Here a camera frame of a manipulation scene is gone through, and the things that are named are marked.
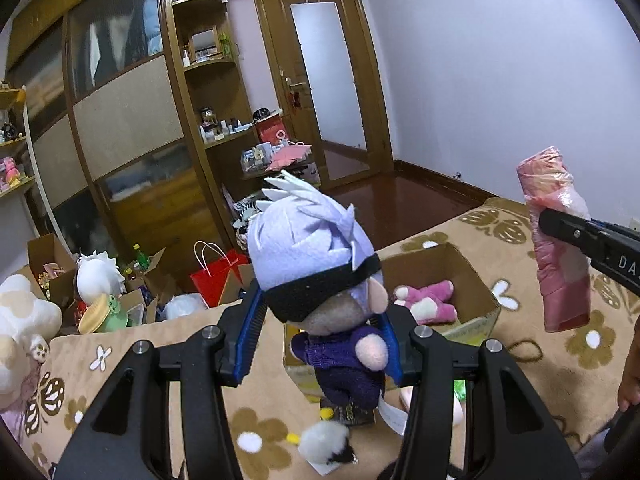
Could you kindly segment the person's right hand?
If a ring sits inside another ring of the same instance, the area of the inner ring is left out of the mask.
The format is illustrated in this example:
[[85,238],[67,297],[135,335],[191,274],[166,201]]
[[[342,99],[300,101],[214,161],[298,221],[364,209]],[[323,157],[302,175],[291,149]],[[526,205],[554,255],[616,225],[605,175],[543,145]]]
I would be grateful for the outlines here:
[[622,381],[618,387],[617,404],[622,412],[640,402],[640,318],[634,326],[628,356],[626,357]]

